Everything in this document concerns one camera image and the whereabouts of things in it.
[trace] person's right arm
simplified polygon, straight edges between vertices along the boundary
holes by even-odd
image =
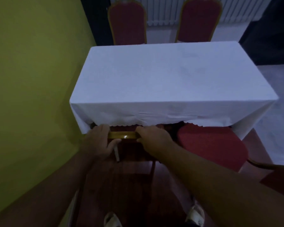
[[[218,226],[284,227],[283,195],[186,151],[163,129],[136,131],[137,141],[178,176]]]

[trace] white wall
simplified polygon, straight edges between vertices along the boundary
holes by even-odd
[[[239,41],[249,22],[218,24],[211,41]],[[146,30],[148,44],[174,43],[178,26],[150,26]]]

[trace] white radiator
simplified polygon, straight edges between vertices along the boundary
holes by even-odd
[[[181,7],[185,0],[136,0],[144,6],[149,26],[179,23]],[[220,0],[223,12],[221,23],[238,23],[259,20],[271,0]]]

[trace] dark curtain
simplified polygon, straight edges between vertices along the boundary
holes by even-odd
[[[262,18],[250,23],[240,44],[256,65],[284,64],[284,0],[272,0]]]
[[[107,18],[110,0],[81,0],[95,42],[98,46],[114,45]]]

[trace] foot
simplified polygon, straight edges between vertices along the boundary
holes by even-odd
[[[104,218],[104,227],[122,227],[122,225],[117,215],[109,212]]]
[[[204,221],[205,221],[204,210],[198,204],[194,205],[187,214],[185,222],[190,222],[190,221],[192,221],[198,226],[201,227],[204,226]]]

